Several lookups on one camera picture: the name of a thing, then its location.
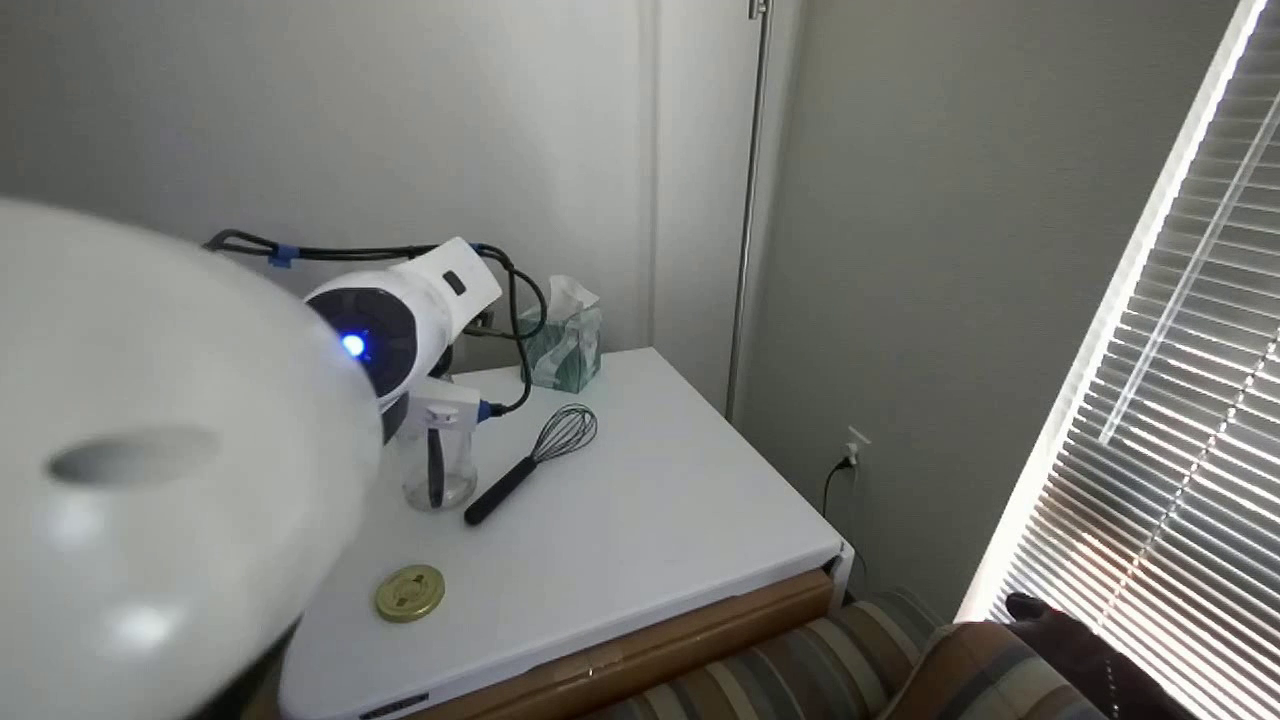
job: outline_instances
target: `wall outlet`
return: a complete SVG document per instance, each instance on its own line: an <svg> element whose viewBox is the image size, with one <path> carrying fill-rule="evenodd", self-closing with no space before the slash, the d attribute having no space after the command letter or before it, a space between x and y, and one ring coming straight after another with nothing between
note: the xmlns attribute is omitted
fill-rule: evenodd
<svg viewBox="0 0 1280 720"><path fill-rule="evenodd" d="M845 427L846 427L845 458L846 458L846 465L858 465L858 454L864 454L864 449L870 442L870 437L858 431L858 427L852 427L852 425L845 425Z"/></svg>

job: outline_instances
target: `gold coin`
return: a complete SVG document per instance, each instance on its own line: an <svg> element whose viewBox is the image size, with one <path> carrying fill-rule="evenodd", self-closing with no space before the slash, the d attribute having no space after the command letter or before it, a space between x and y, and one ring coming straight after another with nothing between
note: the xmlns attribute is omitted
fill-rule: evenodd
<svg viewBox="0 0 1280 720"><path fill-rule="evenodd" d="M433 563L406 563L373 591L373 606L386 622L411 622L444 601L444 575Z"/></svg>

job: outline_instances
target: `window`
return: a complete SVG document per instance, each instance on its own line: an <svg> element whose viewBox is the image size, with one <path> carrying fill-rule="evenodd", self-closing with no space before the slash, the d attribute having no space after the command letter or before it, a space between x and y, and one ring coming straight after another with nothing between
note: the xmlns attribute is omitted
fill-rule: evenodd
<svg viewBox="0 0 1280 720"><path fill-rule="evenodd" d="M961 619L1088 619L1201 714L1280 714L1280 4L1245 0Z"/></svg>

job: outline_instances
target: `tabletop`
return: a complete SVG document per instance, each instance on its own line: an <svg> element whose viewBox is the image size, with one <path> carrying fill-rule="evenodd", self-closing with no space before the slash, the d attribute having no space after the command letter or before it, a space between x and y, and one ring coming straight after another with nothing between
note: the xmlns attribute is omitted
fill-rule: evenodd
<svg viewBox="0 0 1280 720"><path fill-rule="evenodd" d="M519 375L472 371L492 400ZM606 350L579 390L533 400L476 431L478 491L560 402L589 402L600 437L539 465L478 526L398 497L395 440L356 543L308 604L285 659L286 714L429 709L542 659L846 559L845 534L652 347ZM416 622L373 610L402 563L444 572Z"/></svg>

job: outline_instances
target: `blue light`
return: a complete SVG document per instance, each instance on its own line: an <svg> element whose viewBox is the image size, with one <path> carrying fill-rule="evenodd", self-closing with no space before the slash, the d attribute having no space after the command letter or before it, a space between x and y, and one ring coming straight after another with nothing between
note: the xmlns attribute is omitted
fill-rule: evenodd
<svg viewBox="0 0 1280 720"><path fill-rule="evenodd" d="M343 337L343 347L361 360L367 350L365 337Z"/></svg>

